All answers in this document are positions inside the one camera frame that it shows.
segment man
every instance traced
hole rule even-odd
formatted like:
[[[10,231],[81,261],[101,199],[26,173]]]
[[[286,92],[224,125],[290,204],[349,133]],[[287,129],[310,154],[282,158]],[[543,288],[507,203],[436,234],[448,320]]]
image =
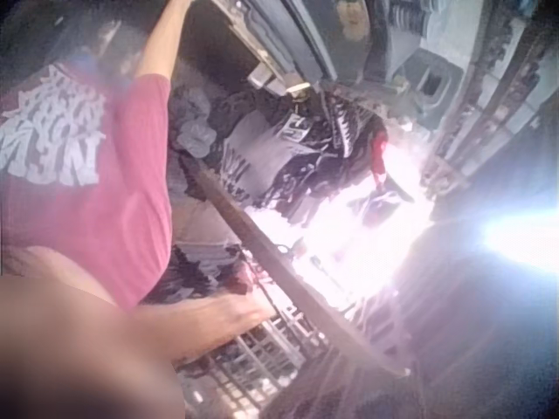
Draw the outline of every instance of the man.
[[[184,417],[149,310],[136,327],[114,306],[169,262],[167,100],[190,3],[169,0],[123,94],[67,63],[1,100],[2,264],[17,275],[0,283],[1,396],[37,417]]]

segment shirt sleeve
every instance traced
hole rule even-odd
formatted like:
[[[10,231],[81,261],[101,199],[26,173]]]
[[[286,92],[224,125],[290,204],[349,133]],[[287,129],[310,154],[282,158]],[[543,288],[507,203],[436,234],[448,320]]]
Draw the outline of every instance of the shirt sleeve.
[[[114,144],[125,177],[165,180],[170,82],[158,74],[135,79],[116,104]]]

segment brown object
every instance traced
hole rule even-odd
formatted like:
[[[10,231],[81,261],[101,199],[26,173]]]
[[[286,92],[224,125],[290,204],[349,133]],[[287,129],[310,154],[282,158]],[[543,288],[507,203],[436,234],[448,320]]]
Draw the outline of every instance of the brown object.
[[[384,367],[404,375],[385,354],[377,352],[363,336],[330,307],[326,300],[295,272],[293,266],[253,220],[233,202],[214,175],[201,162],[183,160],[208,199],[287,296],[328,337],[330,343],[362,367]]]
[[[174,361],[193,361],[274,314],[261,292],[221,292],[168,306],[140,306],[135,312],[155,351]]]

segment red t-shirt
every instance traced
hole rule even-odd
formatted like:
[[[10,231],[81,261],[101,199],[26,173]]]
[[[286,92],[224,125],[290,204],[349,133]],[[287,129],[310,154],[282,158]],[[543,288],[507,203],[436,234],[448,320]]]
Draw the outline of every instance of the red t-shirt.
[[[50,65],[3,97],[3,243],[54,249],[138,304],[169,262],[169,90],[148,75],[116,97]]]

